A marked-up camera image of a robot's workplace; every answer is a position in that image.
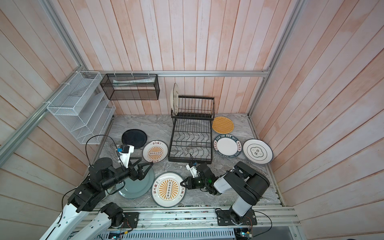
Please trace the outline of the white plate green patterned rim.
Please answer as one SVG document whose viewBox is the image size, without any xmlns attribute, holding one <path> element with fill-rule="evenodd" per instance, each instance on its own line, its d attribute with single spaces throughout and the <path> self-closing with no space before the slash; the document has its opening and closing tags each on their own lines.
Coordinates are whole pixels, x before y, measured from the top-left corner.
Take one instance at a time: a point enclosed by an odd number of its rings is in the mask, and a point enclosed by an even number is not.
<svg viewBox="0 0 384 240">
<path fill-rule="evenodd" d="M 215 151 L 225 158 L 235 158 L 242 152 L 241 142 L 233 135 L 218 135 L 215 137 L 213 144 Z"/>
</svg>

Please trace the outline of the cream floral plate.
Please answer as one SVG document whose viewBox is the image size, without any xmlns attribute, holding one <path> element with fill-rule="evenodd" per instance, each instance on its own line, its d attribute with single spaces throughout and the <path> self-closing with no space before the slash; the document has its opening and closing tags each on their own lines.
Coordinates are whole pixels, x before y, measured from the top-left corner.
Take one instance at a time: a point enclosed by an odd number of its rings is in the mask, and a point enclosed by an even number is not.
<svg viewBox="0 0 384 240">
<path fill-rule="evenodd" d="M 170 95 L 171 112 L 173 116 L 176 116 L 179 112 L 179 87 L 177 83 L 174 83 L 174 87 Z"/>
</svg>

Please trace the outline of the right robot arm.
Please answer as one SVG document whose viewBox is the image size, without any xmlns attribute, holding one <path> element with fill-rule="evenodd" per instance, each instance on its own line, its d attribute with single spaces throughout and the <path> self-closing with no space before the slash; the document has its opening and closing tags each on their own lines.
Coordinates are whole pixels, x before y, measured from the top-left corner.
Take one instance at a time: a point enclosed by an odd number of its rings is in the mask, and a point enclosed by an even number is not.
<svg viewBox="0 0 384 240">
<path fill-rule="evenodd" d="M 228 210 L 215 209 L 219 226 L 257 224 L 252 207 L 271 185 L 265 175 L 243 162 L 238 162 L 220 177 L 215 176 L 207 164 L 191 162 L 187 169 L 192 176 L 183 180 L 181 187 L 188 190 L 200 189 L 214 196 L 228 190 L 234 190 L 238 194 L 238 198 Z"/>
</svg>

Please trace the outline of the black wire dish rack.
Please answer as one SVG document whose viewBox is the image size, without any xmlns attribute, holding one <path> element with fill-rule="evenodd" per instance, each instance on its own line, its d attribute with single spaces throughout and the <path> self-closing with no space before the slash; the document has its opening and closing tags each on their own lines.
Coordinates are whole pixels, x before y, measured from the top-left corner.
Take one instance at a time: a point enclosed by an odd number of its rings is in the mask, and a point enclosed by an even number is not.
<svg viewBox="0 0 384 240">
<path fill-rule="evenodd" d="M 215 99 L 203 96 L 179 96 L 179 112 L 172 115 L 173 130 L 168 160 L 177 163 L 213 161 Z"/>
</svg>

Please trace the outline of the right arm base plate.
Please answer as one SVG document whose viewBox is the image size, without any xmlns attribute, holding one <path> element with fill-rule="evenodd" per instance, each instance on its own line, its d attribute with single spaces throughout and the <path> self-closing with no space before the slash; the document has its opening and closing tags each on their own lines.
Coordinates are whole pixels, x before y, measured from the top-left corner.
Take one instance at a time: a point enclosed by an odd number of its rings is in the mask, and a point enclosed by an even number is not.
<svg viewBox="0 0 384 240">
<path fill-rule="evenodd" d="M 250 209 L 242 217 L 238 216 L 232 209 L 222 210 L 215 209 L 217 215 L 217 222 L 219 226 L 255 226 L 257 225 L 257 219 L 255 211 Z"/>
</svg>

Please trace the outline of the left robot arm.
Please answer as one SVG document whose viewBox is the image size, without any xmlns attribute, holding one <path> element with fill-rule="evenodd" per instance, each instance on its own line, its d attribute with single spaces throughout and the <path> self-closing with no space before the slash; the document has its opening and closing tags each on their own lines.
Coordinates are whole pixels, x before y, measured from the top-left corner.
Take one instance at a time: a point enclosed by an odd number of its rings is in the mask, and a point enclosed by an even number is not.
<svg viewBox="0 0 384 240">
<path fill-rule="evenodd" d="M 133 231 L 138 225 L 139 213 L 124 213 L 123 209 L 111 202 L 104 205 L 97 216 L 80 231 L 75 229 L 79 223 L 101 202 L 108 189 L 129 178 L 143 180 L 153 163 L 128 163 L 114 168 L 110 158 L 100 158 L 89 167 L 89 175 L 75 189 L 70 190 L 68 202 L 63 204 L 62 212 L 41 237 L 43 240 L 66 240 L 74 234 L 75 240 L 92 240 L 109 228 L 122 230 L 127 227 Z"/>
</svg>

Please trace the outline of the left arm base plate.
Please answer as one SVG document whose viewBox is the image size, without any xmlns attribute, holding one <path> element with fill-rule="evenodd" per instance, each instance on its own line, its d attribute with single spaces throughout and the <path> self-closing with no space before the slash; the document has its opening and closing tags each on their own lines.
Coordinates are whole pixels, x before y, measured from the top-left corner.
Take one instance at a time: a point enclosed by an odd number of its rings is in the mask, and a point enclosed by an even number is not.
<svg viewBox="0 0 384 240">
<path fill-rule="evenodd" d="M 139 212 L 118 213 L 112 218 L 112 228 L 135 229 L 138 225 Z"/>
</svg>

